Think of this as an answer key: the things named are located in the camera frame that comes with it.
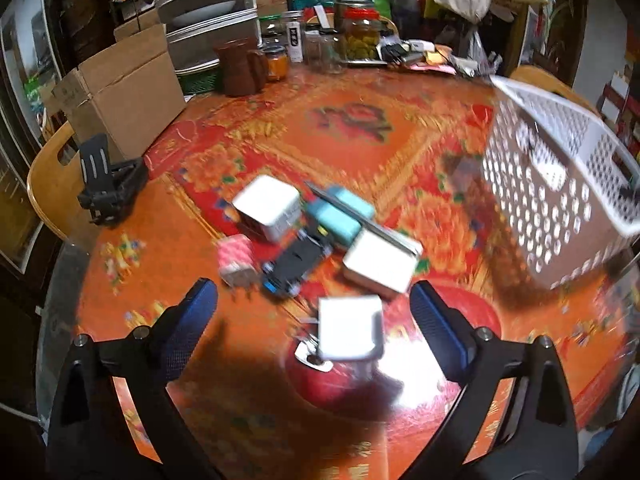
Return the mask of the white charger cube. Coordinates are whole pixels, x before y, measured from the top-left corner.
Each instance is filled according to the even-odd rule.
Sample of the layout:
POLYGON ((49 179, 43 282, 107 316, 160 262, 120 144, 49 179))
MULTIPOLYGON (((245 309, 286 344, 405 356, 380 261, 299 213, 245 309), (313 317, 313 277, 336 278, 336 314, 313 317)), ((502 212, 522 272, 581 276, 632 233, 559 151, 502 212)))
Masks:
POLYGON ((235 195, 232 206, 241 223, 269 243, 279 243, 302 214, 297 188, 260 174, 235 195))

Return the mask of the thin silver metal plate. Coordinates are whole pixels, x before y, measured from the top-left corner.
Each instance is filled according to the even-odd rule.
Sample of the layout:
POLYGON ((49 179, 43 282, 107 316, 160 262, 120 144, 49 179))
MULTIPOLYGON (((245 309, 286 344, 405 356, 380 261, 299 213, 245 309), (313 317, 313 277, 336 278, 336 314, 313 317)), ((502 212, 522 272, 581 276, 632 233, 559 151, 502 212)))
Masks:
POLYGON ((383 228, 382 226, 379 226, 374 221, 366 218, 365 216, 360 214, 360 212, 356 211, 356 209, 349 206, 349 204, 345 204, 338 198, 328 194, 325 190, 322 190, 322 188, 318 188, 317 185, 314 185, 310 181, 306 181, 305 184, 307 185, 307 188, 309 188, 311 192, 314 193, 314 196, 321 198, 322 200, 329 203, 331 206, 335 207, 336 209, 343 211, 344 214, 348 214, 349 216, 357 220, 368 231, 371 231, 378 237, 381 237, 383 240, 386 240, 386 242, 389 242, 390 244, 399 248, 403 252, 406 252, 409 255, 413 255, 416 258, 419 258, 420 255, 422 255, 422 252, 420 252, 420 250, 417 250, 416 248, 408 245, 406 242, 398 238, 396 235, 392 234, 389 230, 386 230, 385 228, 383 228))

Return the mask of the black toy car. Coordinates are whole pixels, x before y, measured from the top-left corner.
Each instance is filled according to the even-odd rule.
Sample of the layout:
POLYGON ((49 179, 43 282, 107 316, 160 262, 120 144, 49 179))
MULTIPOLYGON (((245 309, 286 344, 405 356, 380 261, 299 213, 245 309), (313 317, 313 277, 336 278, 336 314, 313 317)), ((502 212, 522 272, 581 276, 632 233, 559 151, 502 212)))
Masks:
POLYGON ((322 226, 300 229, 274 260, 262 264, 262 289, 271 296, 295 298, 309 274, 333 252, 333 236, 322 226))

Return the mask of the orange sauce jar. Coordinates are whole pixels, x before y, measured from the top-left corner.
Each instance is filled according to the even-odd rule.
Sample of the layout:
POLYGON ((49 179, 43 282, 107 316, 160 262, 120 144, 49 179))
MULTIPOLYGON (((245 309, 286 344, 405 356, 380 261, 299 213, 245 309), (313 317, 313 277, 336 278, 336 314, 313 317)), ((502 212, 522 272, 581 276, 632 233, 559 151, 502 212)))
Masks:
POLYGON ((270 82, 280 81, 288 76, 288 50, 282 44, 267 44, 262 48, 262 52, 267 59, 268 74, 270 82))

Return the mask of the wooden chair right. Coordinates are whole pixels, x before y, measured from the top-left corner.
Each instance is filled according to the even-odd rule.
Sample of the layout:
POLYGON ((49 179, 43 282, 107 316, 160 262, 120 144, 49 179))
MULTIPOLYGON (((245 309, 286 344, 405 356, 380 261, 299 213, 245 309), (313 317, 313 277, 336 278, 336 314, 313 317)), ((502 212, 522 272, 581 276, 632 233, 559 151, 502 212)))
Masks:
POLYGON ((590 110, 591 113, 597 116, 600 116, 598 110, 585 98, 542 68, 533 65, 521 65, 511 73, 510 78, 519 82, 524 82, 524 84, 531 84, 534 87, 554 93, 557 96, 562 96, 562 98, 567 99, 586 110, 590 110))

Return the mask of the pickle jar red lid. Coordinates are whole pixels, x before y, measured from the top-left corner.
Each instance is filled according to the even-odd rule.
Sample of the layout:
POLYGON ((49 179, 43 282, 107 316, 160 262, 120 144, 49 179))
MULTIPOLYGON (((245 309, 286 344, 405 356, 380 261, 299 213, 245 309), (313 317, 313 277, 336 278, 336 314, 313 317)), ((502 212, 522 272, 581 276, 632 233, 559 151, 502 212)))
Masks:
POLYGON ((380 14, 369 8, 348 8, 343 14, 344 53, 347 61, 378 61, 380 14))

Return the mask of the wooden chair left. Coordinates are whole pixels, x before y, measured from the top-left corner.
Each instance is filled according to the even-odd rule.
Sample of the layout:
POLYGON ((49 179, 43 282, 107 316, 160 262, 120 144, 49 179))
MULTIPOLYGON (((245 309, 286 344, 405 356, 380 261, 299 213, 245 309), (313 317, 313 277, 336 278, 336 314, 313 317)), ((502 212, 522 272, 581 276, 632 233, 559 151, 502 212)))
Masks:
POLYGON ((77 199, 85 186, 79 154, 73 154, 68 162, 58 159, 74 134, 72 125, 64 122, 47 140, 30 166, 27 195, 50 231, 63 242, 91 252, 100 229, 90 222, 89 211, 82 209, 77 199))

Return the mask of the empty glass jar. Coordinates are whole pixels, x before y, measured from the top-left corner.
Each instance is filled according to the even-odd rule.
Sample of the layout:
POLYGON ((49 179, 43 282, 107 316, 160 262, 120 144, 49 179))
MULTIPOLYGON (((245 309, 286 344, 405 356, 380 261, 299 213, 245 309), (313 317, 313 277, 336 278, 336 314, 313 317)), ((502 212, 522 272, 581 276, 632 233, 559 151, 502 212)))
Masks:
POLYGON ((324 74, 338 75, 344 66, 342 34, 333 28, 320 30, 320 70, 324 74))

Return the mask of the light blue charger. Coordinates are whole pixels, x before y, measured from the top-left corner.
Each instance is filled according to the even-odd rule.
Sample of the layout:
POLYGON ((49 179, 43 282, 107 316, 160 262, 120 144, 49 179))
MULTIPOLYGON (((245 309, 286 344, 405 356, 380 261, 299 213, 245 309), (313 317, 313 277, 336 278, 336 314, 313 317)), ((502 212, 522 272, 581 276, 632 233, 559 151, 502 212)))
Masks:
MULTIPOLYGON (((363 217, 370 220, 374 218, 375 206, 350 192, 347 188, 343 188, 341 185, 331 185, 326 188, 326 192, 358 211, 363 217)), ((335 246, 341 249, 349 248, 361 230, 361 224, 355 218, 319 197, 315 197, 306 205, 306 216, 329 231, 333 236, 335 246)))

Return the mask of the grey plastic drawer unit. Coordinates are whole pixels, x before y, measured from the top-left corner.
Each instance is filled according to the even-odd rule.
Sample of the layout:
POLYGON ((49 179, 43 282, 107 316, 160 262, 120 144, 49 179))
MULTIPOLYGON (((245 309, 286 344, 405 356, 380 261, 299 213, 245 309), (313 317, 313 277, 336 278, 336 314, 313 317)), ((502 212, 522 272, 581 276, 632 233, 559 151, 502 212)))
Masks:
POLYGON ((217 66, 217 50, 230 41, 262 43, 256 0, 154 0, 154 6, 179 76, 217 66))

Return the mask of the white perforated plastic basket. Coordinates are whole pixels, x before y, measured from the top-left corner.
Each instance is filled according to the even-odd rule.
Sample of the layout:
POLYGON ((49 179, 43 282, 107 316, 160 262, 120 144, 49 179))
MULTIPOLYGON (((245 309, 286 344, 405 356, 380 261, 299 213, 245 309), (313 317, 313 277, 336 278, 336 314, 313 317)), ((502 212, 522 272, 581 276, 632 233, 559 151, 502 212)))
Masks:
POLYGON ((639 166, 590 110, 493 76, 482 176, 534 283, 555 289, 639 237, 639 166))

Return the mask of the cardboard box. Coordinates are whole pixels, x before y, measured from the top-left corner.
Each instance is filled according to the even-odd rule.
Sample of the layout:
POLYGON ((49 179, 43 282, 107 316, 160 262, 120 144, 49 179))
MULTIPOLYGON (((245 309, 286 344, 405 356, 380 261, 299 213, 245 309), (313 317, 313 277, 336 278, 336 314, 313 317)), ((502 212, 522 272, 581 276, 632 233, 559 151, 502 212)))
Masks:
POLYGON ((143 156, 186 107, 162 24, 80 63, 52 96, 79 141, 107 135, 114 162, 143 156))

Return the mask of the pink polka dot charger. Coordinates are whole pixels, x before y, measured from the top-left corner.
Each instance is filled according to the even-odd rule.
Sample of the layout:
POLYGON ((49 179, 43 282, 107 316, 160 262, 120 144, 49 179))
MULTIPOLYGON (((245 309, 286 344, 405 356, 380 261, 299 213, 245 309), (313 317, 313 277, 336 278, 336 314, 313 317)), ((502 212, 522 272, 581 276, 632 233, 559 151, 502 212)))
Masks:
POLYGON ((243 234, 220 240, 217 244, 218 271, 230 288, 250 288, 258 280, 252 241, 243 234))

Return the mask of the white square charger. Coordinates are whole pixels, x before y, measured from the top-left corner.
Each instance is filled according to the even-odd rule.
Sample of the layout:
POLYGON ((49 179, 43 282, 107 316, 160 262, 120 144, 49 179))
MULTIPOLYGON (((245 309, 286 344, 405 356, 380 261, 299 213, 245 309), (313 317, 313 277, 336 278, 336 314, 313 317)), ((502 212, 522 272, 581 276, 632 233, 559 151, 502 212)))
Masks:
MULTIPOLYGON (((398 232, 394 235, 423 252, 418 240, 398 232)), ((421 257, 409 255, 374 233, 362 230, 344 255, 343 274, 346 280, 392 300, 407 291, 421 257)))

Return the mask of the brown ceramic mug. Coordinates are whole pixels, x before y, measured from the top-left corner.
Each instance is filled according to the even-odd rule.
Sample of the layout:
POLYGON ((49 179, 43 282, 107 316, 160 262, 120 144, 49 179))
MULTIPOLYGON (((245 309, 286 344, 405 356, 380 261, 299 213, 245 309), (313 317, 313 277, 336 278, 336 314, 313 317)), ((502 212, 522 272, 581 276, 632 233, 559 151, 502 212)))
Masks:
POLYGON ((255 38, 235 39, 216 47, 224 94, 230 98, 262 92, 267 83, 268 61, 255 38))

